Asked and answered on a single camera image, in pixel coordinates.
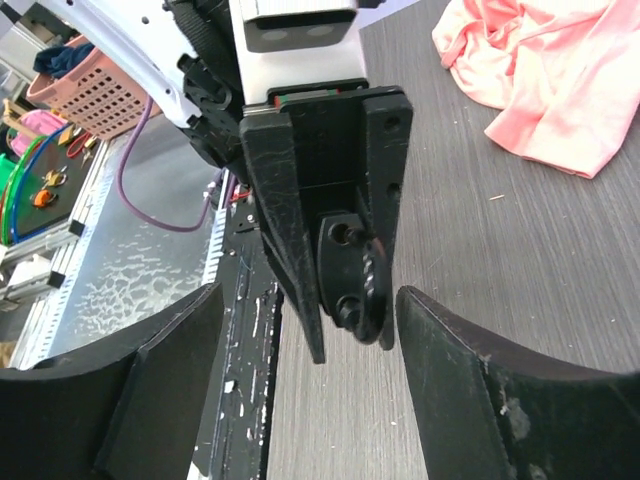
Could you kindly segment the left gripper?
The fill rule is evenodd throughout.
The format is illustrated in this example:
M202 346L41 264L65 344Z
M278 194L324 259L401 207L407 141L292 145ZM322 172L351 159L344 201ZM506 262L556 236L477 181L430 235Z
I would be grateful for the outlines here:
M269 264L294 307L311 358L325 362L319 292L304 220L368 220L365 343L395 343L392 266L413 108L398 86L296 92L240 124Z

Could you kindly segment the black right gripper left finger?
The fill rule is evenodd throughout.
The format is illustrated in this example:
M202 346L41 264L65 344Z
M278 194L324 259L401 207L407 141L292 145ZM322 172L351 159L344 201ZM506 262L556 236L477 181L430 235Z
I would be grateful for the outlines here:
M4 479L184 479L224 317L207 284L27 370L1 371Z

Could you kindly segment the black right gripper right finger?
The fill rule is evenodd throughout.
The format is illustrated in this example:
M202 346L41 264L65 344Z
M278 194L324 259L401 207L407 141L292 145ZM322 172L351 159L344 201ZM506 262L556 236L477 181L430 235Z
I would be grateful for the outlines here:
M432 479L635 479L639 376L519 345L405 286L399 339Z

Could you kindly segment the black padlock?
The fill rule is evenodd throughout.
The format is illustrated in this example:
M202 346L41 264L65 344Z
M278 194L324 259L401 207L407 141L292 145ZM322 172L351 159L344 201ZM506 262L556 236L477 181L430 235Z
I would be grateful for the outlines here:
M320 223L317 242L322 305L335 325L364 344L394 346L390 262L381 241L359 215L340 213Z

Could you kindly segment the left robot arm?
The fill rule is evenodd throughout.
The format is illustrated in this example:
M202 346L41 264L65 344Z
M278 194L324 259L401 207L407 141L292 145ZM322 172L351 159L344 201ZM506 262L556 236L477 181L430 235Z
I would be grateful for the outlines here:
M368 80L363 1L49 1L246 185L315 363L329 316L394 345L393 264L413 120Z

